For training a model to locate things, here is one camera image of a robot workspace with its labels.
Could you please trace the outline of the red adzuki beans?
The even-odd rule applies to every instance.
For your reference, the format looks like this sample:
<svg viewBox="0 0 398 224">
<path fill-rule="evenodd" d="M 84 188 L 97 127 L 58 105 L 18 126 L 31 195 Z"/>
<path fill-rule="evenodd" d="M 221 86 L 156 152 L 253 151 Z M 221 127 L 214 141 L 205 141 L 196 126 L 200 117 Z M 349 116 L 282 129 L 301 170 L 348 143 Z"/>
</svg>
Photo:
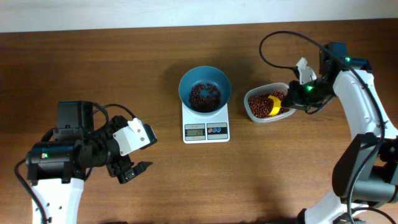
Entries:
<svg viewBox="0 0 398 224">
<path fill-rule="evenodd" d="M 221 92 L 210 83 L 199 83 L 192 88 L 188 101 L 191 107 L 198 112 L 211 112 L 221 104 Z"/>
</svg>

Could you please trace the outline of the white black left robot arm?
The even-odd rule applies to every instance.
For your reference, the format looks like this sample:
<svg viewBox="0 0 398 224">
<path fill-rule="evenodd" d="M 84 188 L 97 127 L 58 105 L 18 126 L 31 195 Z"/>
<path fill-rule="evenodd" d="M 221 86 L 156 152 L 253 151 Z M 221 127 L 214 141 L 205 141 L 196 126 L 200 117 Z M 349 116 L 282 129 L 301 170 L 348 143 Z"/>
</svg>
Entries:
<svg viewBox="0 0 398 224">
<path fill-rule="evenodd" d="M 20 181 L 32 199 L 33 223 L 76 223 L 84 184 L 95 167 L 125 184 L 150 162 L 129 154 L 157 142 L 153 129 L 135 115 L 109 117 L 107 106 L 90 101 L 61 101 L 57 127 L 48 130 L 27 153 L 27 178 Z"/>
</svg>

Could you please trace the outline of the yellow plastic measuring scoop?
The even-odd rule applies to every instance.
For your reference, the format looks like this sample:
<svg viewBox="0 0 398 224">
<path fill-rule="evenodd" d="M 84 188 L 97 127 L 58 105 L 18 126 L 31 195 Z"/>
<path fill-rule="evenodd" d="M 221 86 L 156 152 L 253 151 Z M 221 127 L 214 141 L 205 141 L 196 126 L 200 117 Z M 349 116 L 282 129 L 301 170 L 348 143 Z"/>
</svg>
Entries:
<svg viewBox="0 0 398 224">
<path fill-rule="evenodd" d="M 272 100 L 272 109 L 269 112 L 269 116 L 275 116 L 279 113 L 281 109 L 281 101 L 279 100 L 278 97 L 269 95 L 268 99 Z"/>
</svg>

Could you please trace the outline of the white digital kitchen scale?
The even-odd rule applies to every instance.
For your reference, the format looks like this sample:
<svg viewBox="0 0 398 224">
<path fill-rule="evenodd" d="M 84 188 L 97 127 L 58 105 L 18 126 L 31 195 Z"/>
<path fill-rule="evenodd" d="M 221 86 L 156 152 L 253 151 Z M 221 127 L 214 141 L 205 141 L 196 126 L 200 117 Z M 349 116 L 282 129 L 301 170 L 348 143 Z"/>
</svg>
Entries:
<svg viewBox="0 0 398 224">
<path fill-rule="evenodd" d="M 182 103 L 182 137 L 185 144 L 228 142 L 228 105 L 211 113 L 199 113 Z"/>
</svg>

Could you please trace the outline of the clear plastic food container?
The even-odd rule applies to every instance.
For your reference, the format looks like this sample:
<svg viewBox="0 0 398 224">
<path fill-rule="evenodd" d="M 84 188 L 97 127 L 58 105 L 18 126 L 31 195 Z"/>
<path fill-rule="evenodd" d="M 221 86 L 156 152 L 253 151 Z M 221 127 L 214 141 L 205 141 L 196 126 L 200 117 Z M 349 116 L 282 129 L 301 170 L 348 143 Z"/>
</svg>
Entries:
<svg viewBox="0 0 398 224">
<path fill-rule="evenodd" d="M 248 91 L 244 97 L 244 106 L 251 120 L 255 123 L 268 123 L 292 115 L 295 112 L 294 109 L 280 107 L 278 113 L 272 109 L 274 98 L 282 101 L 287 95 L 288 89 L 287 84 L 279 82 Z"/>
</svg>

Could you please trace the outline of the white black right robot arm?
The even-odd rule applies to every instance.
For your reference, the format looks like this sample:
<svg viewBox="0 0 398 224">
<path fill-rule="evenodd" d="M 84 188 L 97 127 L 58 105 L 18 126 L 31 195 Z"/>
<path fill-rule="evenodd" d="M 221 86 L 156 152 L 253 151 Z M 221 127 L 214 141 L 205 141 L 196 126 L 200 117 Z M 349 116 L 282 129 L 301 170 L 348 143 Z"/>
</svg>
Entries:
<svg viewBox="0 0 398 224">
<path fill-rule="evenodd" d="M 354 216 L 397 202 L 397 128 L 374 87 L 368 60 L 348 56 L 346 45 L 320 49 L 320 77 L 301 58 L 293 71 L 284 107 L 315 114 L 333 98 L 343 106 L 351 143 L 336 163 L 332 189 L 316 205 L 304 208 L 298 223 L 354 223 Z"/>
</svg>

